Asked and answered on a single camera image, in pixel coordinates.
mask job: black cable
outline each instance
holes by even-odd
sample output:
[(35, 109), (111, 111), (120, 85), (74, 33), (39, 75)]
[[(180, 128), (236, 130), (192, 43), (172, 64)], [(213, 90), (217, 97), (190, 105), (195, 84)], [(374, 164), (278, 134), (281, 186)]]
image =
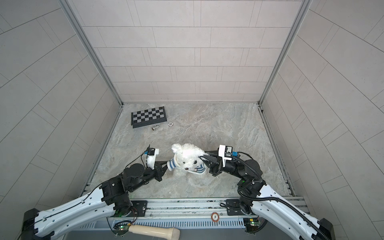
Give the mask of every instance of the black cable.
[(222, 202), (220, 203), (220, 207), (225, 207), (225, 208), (232, 208), (232, 209), (241, 210), (240, 207), (230, 206), (230, 205), (224, 204), (224, 203), (222, 203)]
[(142, 154), (140, 154), (137, 158), (135, 158), (132, 162), (128, 163), (125, 168), (128, 167), (128, 165), (130, 165), (131, 163), (133, 163), (136, 159), (138, 159), (139, 157), (143, 156), (143, 154), (146, 152), (147, 150), (145, 150)]
[(315, 224), (313, 224), (313, 222), (311, 222), (307, 217), (305, 217), (301, 212), (299, 212), (295, 207), (293, 207), (291, 204), (287, 203), (286, 201), (284, 201), (283, 199), (281, 198), (278, 198), (278, 197), (261, 197), (261, 198), (253, 198), (253, 197), (248, 197), (248, 196), (245, 196), (241, 191), (237, 190), (238, 194), (245, 198), (245, 199), (248, 199), (248, 200), (252, 200), (252, 201), (257, 201), (257, 202), (262, 202), (262, 201), (276, 201), (276, 202), (281, 202), (282, 204), (286, 205), (287, 207), (289, 207), (291, 210), (293, 210), (297, 215), (299, 215), (307, 224), (308, 226), (312, 227), (316, 232), (320, 233), (320, 235), (326, 239), (326, 240), (330, 240), (327, 235), (325, 235), (325, 233), (321, 232), (320, 229), (318, 227), (316, 227)]

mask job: marble floor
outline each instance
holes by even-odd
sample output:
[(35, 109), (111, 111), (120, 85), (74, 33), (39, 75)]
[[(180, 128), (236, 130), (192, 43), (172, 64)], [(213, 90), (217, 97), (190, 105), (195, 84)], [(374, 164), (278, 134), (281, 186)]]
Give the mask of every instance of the marble floor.
[[(159, 123), (160, 127), (155, 131), (151, 130), (152, 125), (132, 128), (131, 112), (160, 106), (165, 106), (167, 122)], [(126, 164), (139, 156), (149, 144), (160, 149), (157, 161), (171, 159), (174, 143), (192, 143), (205, 151), (216, 150), (220, 144), (233, 146), (234, 151), (246, 152), (258, 161), (263, 179), (280, 195), (289, 195), (257, 104), (254, 103), (124, 105), (90, 189), (122, 172)], [(238, 178), (224, 172), (213, 177), (208, 171), (196, 175), (175, 169), (167, 171), (161, 182), (152, 180), (129, 196), (131, 199), (236, 197), (238, 181)]]

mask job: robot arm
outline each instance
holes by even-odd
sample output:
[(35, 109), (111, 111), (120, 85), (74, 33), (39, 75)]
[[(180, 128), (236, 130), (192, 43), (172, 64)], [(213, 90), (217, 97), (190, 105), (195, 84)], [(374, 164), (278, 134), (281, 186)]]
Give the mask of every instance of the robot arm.
[[(206, 152), (200, 159), (213, 176), (223, 171), (240, 178), (238, 193), (244, 214), (253, 212), (270, 221), (295, 240), (334, 240), (333, 225), (326, 219), (318, 220), (286, 201), (263, 179), (257, 161), (243, 152), (232, 152), (232, 147), (220, 145), (217, 151)], [(250, 159), (244, 161), (240, 154)]]

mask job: wall tile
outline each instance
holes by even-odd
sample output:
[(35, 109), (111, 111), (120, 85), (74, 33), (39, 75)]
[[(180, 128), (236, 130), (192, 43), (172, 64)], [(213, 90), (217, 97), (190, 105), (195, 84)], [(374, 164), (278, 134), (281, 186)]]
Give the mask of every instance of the wall tile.
[(297, 170), (295, 168), (295, 165), (293, 164), (291, 155), (289, 154), (288, 148), (286, 147), (283, 137), (281, 136), (281, 133), (279, 130), (275, 132), (274, 137), (275, 137), (278, 149), (280, 151), (281, 158), (288, 172), (288, 176), (292, 182), (296, 182), (297, 180), (300, 179), (300, 176), (297, 173)]
[(108, 110), (110, 109), (112, 103), (116, 100), (115, 99), (115, 96), (113, 95), (113, 93), (107, 89), (104, 93), (104, 95), (101, 97), (101, 100), (103, 101), (103, 103), (105, 104), (105, 106), (107, 106)]
[(292, 160), (301, 156), (304, 153), (303, 148), (300, 145), (299, 140), (293, 131), (291, 124), (289, 123), (285, 113), (282, 113), (279, 119), (276, 120), (277, 126), (279, 127), (281, 136), (284, 139), (285, 145), (291, 155)]
[(43, 98), (44, 92), (23, 73), (0, 88), (0, 139)]
[(244, 94), (208, 94), (208, 102), (241, 102)]
[(256, 26), (290, 28), (300, 5), (301, 2), (264, 1)]
[(98, 48), (106, 66), (146, 66), (141, 48)]
[(151, 27), (100, 26), (98, 29), (107, 48), (156, 47)]
[(71, 185), (68, 188), (66, 195), (71, 197), (78, 197), (82, 194), (83, 187), (89, 176), (89, 172), (92, 169), (92, 165), (95, 164), (97, 156), (100, 153), (102, 145), (94, 140), (85, 155), (80, 167), (77, 169), (77, 173), (73, 178)]
[[(384, 174), (350, 132), (327, 146), (345, 179), (372, 221), (382, 220)], [(369, 174), (361, 181), (360, 177)]]
[(317, 50), (327, 36), (332, 25), (332, 22), (326, 20), (322, 16), (313, 11), (308, 11), (297, 35), (310, 45), (311, 48)]
[(264, 28), (212, 28), (212, 48), (258, 48)]
[(251, 20), (249, 21), (249, 27), (256, 27), (261, 6), (262, 6), (262, 2), (255, 1), (255, 4), (253, 5)]
[(158, 48), (209, 48), (211, 29), (154, 27), (153, 34)]
[(45, 95), (39, 105), (61, 121), (85, 88), (82, 80), (72, 70)]
[(325, 36), (323, 42), (320, 44), (320, 47), (317, 49), (317, 52), (321, 55), (323, 54), (325, 48), (328, 46), (329, 42), (332, 40), (336, 32), (339, 30), (339, 26), (333, 24), (328, 34)]
[(384, 236), (384, 221), (373, 222), (373, 225), (375, 225), (376, 230), (379, 231), (379, 234)]
[(279, 74), (291, 91), (302, 75), (300, 69), (294, 64), (294, 62), (292, 62), (288, 56), (285, 57), (283, 65), (279, 70)]
[(92, 47), (94, 48), (105, 48), (105, 43), (101, 34), (96, 26), (84, 26), (83, 30), (85, 35), (91, 42)]
[(243, 48), (243, 54), (241, 56), (240, 66), (242, 67), (245, 66), (245, 63), (247, 62), (247, 58), (248, 58), (248, 53), (249, 53), (249, 48)]
[(177, 81), (216, 81), (217, 67), (176, 67)]
[(97, 132), (95, 139), (98, 142), (104, 143), (106, 140), (106, 137), (108, 135), (109, 129), (111, 128), (111, 125), (113, 124), (113, 121), (115, 120), (116, 114), (120, 109), (120, 105), (117, 103), (117, 101), (114, 101), (112, 103), (111, 108), (109, 109), (107, 116), (105, 116), (99, 131)]
[(39, 115), (42, 119), (47, 121), (52, 126), (56, 127), (59, 124), (59, 121), (52, 116), (49, 112), (47, 112), (44, 108), (42, 108), (39, 104), (36, 104), (36, 106), (32, 109), (34, 113)]
[(269, 91), (266, 98), (266, 102), (268, 103), (272, 115), (276, 115), (277, 111), (281, 108), (279, 101), (276, 98), (276, 95), (273, 93), (273, 91)]
[(9, 23), (6, 22), (6, 20), (0, 15), (0, 29), (5, 32), (8, 30), (11, 30), (12, 27), (9, 25)]
[(2, 1), (0, 14), (13, 28), (60, 8), (56, 1)]
[(200, 66), (200, 48), (195, 48), (195, 66)]
[(79, 78), (83, 81), (83, 83), (88, 86), (90, 81), (88, 81), (87, 77), (84, 75), (84, 73), (81, 71), (79, 66), (76, 66), (73, 68), (73, 70), (76, 72), (76, 74), (79, 76)]
[(91, 145), (106, 115), (107, 112), (105, 112), (100, 104), (97, 104), (81, 129), (78, 137), (86, 144)]
[(48, 93), (80, 61), (81, 56), (72, 42), (66, 41), (28, 67), (24, 73)]
[(239, 66), (241, 48), (202, 48), (201, 66)]
[(89, 149), (89, 145), (84, 142), (81, 138), (77, 137), (76, 140), (74, 141), (77, 145), (79, 145), (79, 147), (81, 147), (82, 149), (84, 149), (85, 151), (88, 151)]
[[(359, 203), (359, 200), (353, 194), (349, 186), (327, 193), (327, 197), (335, 210), (348, 239), (373, 239), (379, 240), (380, 236)], [(351, 223), (351, 218), (359, 219), (363, 225), (356, 228)]]
[(85, 50), (83, 44), (81, 43), (79, 37), (77, 35), (75, 35), (75, 36), (71, 37), (70, 39), (71, 39), (71, 42), (73, 43), (74, 47), (76, 48), (76, 50), (79, 52), (81, 58), (85, 58), (88, 55), (88, 53)]
[(249, 26), (254, 2), (202, 1), (201, 26)]
[(262, 94), (265, 83), (241, 82), (237, 93)]
[(233, 93), (234, 87), (233, 82), (201, 82), (200, 93)]
[(280, 54), (280, 48), (251, 48), (249, 49), (246, 66), (273, 67)]
[(338, 166), (308, 119), (302, 121), (295, 129), (295, 133), (321, 184), (341, 175)]
[(112, 82), (131, 82), (125, 67), (104, 67)]
[(47, 206), (59, 206), (61, 204), (86, 153), (77, 144), (71, 146), (59, 169), (41, 196), (39, 204)]
[(348, 131), (348, 128), (344, 125), (344, 123), (341, 123), (339, 126), (337, 126), (335, 129), (333, 129), (330, 133), (328, 133), (321, 140), (323, 141), (325, 146), (328, 146), (331, 142), (335, 141), (338, 137), (340, 137), (341, 135), (343, 135), (347, 131)]
[(384, 131), (363, 142), (361, 146), (367, 151), (376, 165), (384, 171)]
[(101, 76), (98, 75), (80, 95), (78, 101), (87, 110), (87, 112), (92, 113), (106, 89), (107, 85), (104, 80), (101, 79)]
[(223, 82), (256, 82), (260, 75), (261, 67), (224, 67)]
[(53, 126), (31, 111), (1, 141), (0, 195), (7, 194), (53, 130)]
[(0, 219), (0, 231), (4, 239), (16, 239), (24, 212), (35, 207), (52, 177), (53, 173), (32, 164), (28, 165), (0, 203), (0, 211), (9, 216)]
[(71, 107), (37, 154), (60, 165), (86, 120), (79, 110)]
[(380, 21), (372, 28), (369, 34), (364, 38), (369, 44), (373, 44), (384, 32), (384, 18), (381, 18)]
[(348, 183), (347, 181), (345, 181), (345, 178), (343, 177), (343, 175), (341, 175), (332, 180), (329, 180), (328, 182), (323, 183), (321, 186), (323, 187), (324, 192), (327, 193), (327, 192), (348, 186)]
[(327, 65), (327, 62), (299, 37), (293, 41), (288, 56), (311, 83)]
[(206, 102), (206, 94), (167, 94), (169, 102)]
[(373, 99), (371, 99), (373, 104), (375, 104), (378, 108), (384, 106), (384, 90), (381, 91), (378, 95), (376, 95)]
[(367, 98), (384, 89), (384, 53), (346, 30), (337, 31), (322, 56)]
[(305, 161), (298, 166), (297, 171), (299, 172), (301, 182), (304, 185), (317, 218), (326, 218), (332, 224), (338, 225), (340, 223), (338, 217), (329, 203), (309, 161)]
[(288, 121), (290, 124), (293, 124), (294, 121), (303, 112), (303, 110), (284, 82), (281, 84), (279, 90), (277, 91), (276, 97), (279, 100), (285, 114), (287, 115)]
[(307, 116), (305, 115), (304, 112), (300, 114), (300, 116), (292, 123), (292, 128), (295, 130), (297, 126), (300, 125), (300, 123), (306, 118)]
[(84, 58), (78, 64), (78, 67), (80, 68), (81, 72), (85, 75), (85, 77), (88, 79), (88, 82), (92, 82), (93, 79), (99, 73), (89, 56)]
[(75, 35), (71, 24), (61, 9), (44, 15), (44, 19), (62, 43)]
[(293, 87), (293, 89), (291, 90), (293, 95), (295, 95), (297, 93), (297, 90), (303, 84), (304, 80), (308, 80), (308, 79), (304, 76), (304, 74), (302, 74), (300, 76), (299, 80), (297, 81), (297, 83), (295, 84), (295, 86)]
[(291, 28), (265, 28), (261, 48), (282, 48)]
[(131, 67), (137, 82), (171, 82), (169, 67)]
[(384, 2), (380, 0), (369, 2), (358, 0), (327, 1), (319, 13), (326, 19), (364, 39), (383, 16), (383, 8)]
[(307, 155), (305, 155), (305, 153), (301, 154), (298, 158), (296, 158), (295, 160), (293, 160), (293, 163), (295, 165), (295, 167), (299, 166), (300, 164), (302, 164), (303, 162), (307, 161)]
[(359, 142), (384, 130), (384, 114), (331, 65), (313, 85)]
[(257, 78), (258, 82), (268, 82), (271, 73), (272, 73), (273, 67), (262, 67), (262, 70), (260, 71), (259, 77)]
[(193, 48), (148, 48), (153, 66), (194, 66)]
[(44, 29), (44, 31), (48, 34), (49, 38), (52, 40), (52, 42), (54, 42), (54, 44), (56, 46), (59, 46), (61, 44), (61, 41), (59, 40), (59, 38), (56, 36), (56, 34), (54, 33), (54, 31), (52, 30), (52, 28), (49, 26), (49, 24), (47, 23), (47, 21), (44, 19), (44, 16), (41, 16), (39, 18), (36, 19), (39, 24), (41, 25), (41, 27)]
[(135, 26), (141, 26), (139, 15), (137, 13), (136, 4), (134, 0), (127, 0), (129, 12), (131, 13), (131, 17), (133, 20), (133, 24)]
[(154, 94), (152, 83), (116, 83), (121, 94)]
[(158, 82), (159, 94), (195, 93), (194, 82)]
[(7, 79), (14, 78), (56, 47), (37, 20), (1, 34), (0, 42), (0, 73)]
[(167, 102), (168, 98), (166, 94), (130, 94), (129, 95), (132, 102)]
[(341, 120), (307, 79), (297, 90), (295, 98), (320, 138), (340, 125)]
[(76, 101), (73, 104), (86, 118), (89, 118), (89, 112), (79, 103), (79, 101)]
[(126, 1), (73, 0), (85, 26), (133, 26)]
[(194, 1), (193, 4), (194, 26), (201, 26), (201, 1)]
[(135, 1), (141, 26), (194, 26), (192, 1)]
[(244, 94), (243, 102), (258, 102), (261, 96), (261, 94)]

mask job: black mounting plate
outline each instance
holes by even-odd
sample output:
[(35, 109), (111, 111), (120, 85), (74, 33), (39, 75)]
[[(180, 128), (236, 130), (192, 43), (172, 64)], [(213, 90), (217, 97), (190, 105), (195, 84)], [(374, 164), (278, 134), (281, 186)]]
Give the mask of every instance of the black mounting plate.
[[(225, 204), (227, 206), (235, 207), (235, 208), (240, 208), (240, 201), (239, 199), (227, 199), (225, 200)], [(227, 214), (228, 216), (243, 216), (243, 212), (240, 209), (233, 209), (233, 208), (228, 208), (227, 207)]]
[[(147, 204), (148, 204), (148, 201), (132, 201), (132, 207), (137, 209), (138, 217), (145, 216), (145, 212), (147, 210)], [(126, 217), (133, 217), (133, 212), (131, 211)]]

